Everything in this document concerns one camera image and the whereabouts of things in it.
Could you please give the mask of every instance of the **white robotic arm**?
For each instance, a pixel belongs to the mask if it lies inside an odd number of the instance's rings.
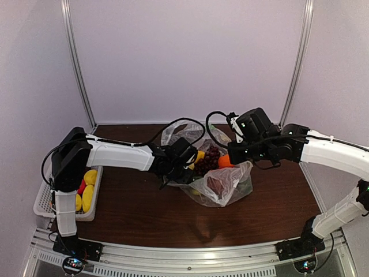
[[[112,166],[150,171],[164,181],[188,184],[193,171],[188,165],[197,157],[197,149],[185,138],[172,145],[159,147],[154,143],[124,143],[85,134],[76,127],[52,151],[52,186],[58,238],[54,250],[64,254],[88,253],[99,260],[101,244],[78,239],[76,225],[76,194],[86,167]]]
[[[313,130],[307,135],[326,137],[329,141],[309,138],[309,142],[303,148],[301,162],[321,164],[351,173],[360,177],[363,184],[369,181],[369,152],[348,144],[334,142],[333,136],[328,137]],[[312,224],[312,233],[318,238],[325,238],[354,218],[366,214],[368,211],[363,205],[365,203],[357,200],[361,193],[366,192],[360,191],[360,186],[356,186],[347,197],[327,212],[318,215]]]
[[[236,141],[228,144],[234,164],[244,160],[269,160],[273,167],[278,167],[280,160],[288,159],[329,166],[361,178],[347,197],[327,212],[309,219],[300,239],[276,245],[280,260],[312,253],[334,230],[368,213],[369,148],[300,125],[289,124],[281,129],[270,122],[261,108],[241,116],[231,113],[227,120],[237,134]]]

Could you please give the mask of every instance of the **brown tabletop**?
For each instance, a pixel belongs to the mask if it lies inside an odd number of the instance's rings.
[[[96,135],[139,142],[161,127],[105,125]],[[207,208],[179,188],[159,191],[154,174],[105,167],[95,219],[78,222],[78,233],[81,238],[137,246],[247,245],[297,237],[305,221],[319,213],[298,164],[284,161],[268,171],[254,167],[251,177],[252,194],[225,208]]]

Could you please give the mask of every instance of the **white basket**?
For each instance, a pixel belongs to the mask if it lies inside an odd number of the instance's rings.
[[[99,195],[101,177],[103,176],[103,167],[102,166],[93,167],[93,169],[97,170],[97,177],[94,185],[95,188],[93,190],[91,207],[90,210],[86,213],[84,213],[82,210],[76,212],[76,221],[93,221],[93,219],[95,218],[97,196]],[[47,177],[51,176],[51,166],[48,168],[46,176]],[[45,181],[43,181],[41,183],[40,190],[37,194],[36,201],[33,205],[34,213],[36,215],[44,216],[46,218],[54,218],[55,215],[50,207],[50,201],[51,201],[50,187],[45,183]]]

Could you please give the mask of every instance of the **yellow fruit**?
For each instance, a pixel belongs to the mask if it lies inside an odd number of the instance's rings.
[[[204,151],[197,151],[197,158],[195,163],[197,163],[200,159],[203,159],[205,157],[205,152]]]
[[[95,187],[93,185],[88,185],[83,191],[82,208],[84,212],[88,212],[90,210],[94,188]]]
[[[195,190],[195,189],[192,189],[192,190],[191,190],[191,193],[192,193],[193,195],[200,195],[200,194],[201,194],[198,190]]]
[[[76,212],[82,208],[82,198],[79,194],[76,194]]]
[[[91,169],[89,171],[86,172],[85,176],[83,177],[83,180],[85,180],[86,185],[95,185],[96,182],[96,177],[97,177],[97,170],[96,169]]]

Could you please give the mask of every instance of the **plastic bag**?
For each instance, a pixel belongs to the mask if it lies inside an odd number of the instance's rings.
[[[177,128],[186,124],[184,129],[176,132]],[[231,139],[221,130],[210,127],[212,135],[222,144],[227,145]],[[166,128],[161,135],[162,145],[171,145],[180,137],[185,137],[190,143],[195,141],[202,134],[202,128],[196,123],[190,121],[178,121],[172,126]],[[205,133],[200,141],[194,146],[199,151],[206,152],[210,146],[217,146]],[[219,148],[221,155],[227,154],[227,150]],[[194,182],[184,185],[170,182],[170,186],[180,187],[188,196],[197,203],[207,207],[225,207],[253,191],[250,171],[253,165],[250,162],[244,162],[233,168],[210,170],[205,176],[198,177]]]

